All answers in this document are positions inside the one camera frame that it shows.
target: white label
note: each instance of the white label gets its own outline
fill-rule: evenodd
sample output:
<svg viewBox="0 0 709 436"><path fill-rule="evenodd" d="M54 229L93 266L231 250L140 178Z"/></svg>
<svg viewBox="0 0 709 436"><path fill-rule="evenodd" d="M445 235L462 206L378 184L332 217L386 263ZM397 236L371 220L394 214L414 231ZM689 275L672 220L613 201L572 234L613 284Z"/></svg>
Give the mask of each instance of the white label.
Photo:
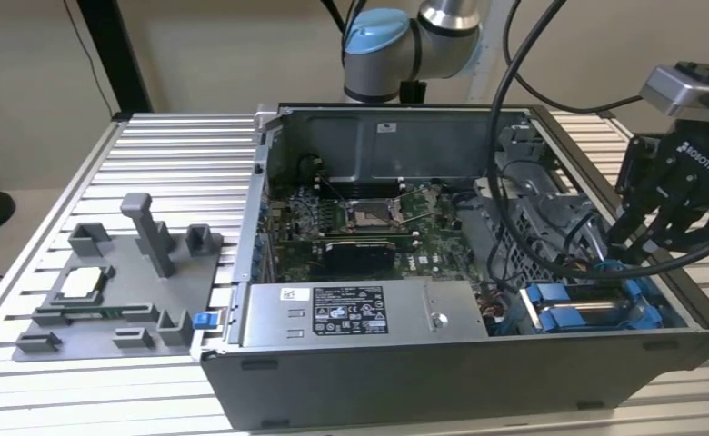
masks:
<svg viewBox="0 0 709 436"><path fill-rule="evenodd" d="M379 123L377 125L377 132L379 134L394 134L399 131L398 123Z"/></svg>
<svg viewBox="0 0 709 436"><path fill-rule="evenodd" d="M286 302L307 302L311 296L311 288L283 288L280 300Z"/></svg>

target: black pole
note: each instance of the black pole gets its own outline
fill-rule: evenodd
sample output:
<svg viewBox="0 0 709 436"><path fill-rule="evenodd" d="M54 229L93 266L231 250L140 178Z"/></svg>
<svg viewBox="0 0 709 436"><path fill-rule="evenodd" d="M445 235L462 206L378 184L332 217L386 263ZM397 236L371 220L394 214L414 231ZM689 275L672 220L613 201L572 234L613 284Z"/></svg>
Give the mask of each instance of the black pole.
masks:
<svg viewBox="0 0 709 436"><path fill-rule="evenodd" d="M127 113L152 112L151 97L139 70L117 0L77 0L88 32L100 52L112 91Z"/></svg>

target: blue latch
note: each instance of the blue latch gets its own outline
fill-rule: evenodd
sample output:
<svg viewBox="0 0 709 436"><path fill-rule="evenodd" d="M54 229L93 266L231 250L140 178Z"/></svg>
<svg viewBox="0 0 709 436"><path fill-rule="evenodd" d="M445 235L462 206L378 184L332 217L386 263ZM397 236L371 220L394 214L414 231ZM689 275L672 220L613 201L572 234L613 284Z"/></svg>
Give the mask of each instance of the blue latch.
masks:
<svg viewBox="0 0 709 436"><path fill-rule="evenodd" d="M199 312L193 316L193 329L215 330L220 322L220 314L212 312Z"/></svg>

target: barcode sticker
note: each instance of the barcode sticker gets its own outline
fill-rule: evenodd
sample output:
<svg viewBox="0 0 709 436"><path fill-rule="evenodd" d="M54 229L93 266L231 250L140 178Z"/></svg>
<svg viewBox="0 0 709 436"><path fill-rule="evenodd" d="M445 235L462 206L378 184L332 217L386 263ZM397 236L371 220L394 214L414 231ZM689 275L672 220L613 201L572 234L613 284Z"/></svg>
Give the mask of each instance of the barcode sticker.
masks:
<svg viewBox="0 0 709 436"><path fill-rule="evenodd" d="M286 302L307 302L311 296L311 288L283 288L280 300Z"/></svg>

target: motherboard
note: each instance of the motherboard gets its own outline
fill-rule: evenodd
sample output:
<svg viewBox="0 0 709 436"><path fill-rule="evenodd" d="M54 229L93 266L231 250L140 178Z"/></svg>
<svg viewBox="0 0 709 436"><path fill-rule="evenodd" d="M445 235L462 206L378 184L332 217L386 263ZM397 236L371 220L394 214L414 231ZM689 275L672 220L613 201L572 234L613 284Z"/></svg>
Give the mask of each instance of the motherboard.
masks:
<svg viewBox="0 0 709 436"><path fill-rule="evenodd" d="M318 180L271 201L278 282L467 280L482 275L442 183L336 185Z"/></svg>

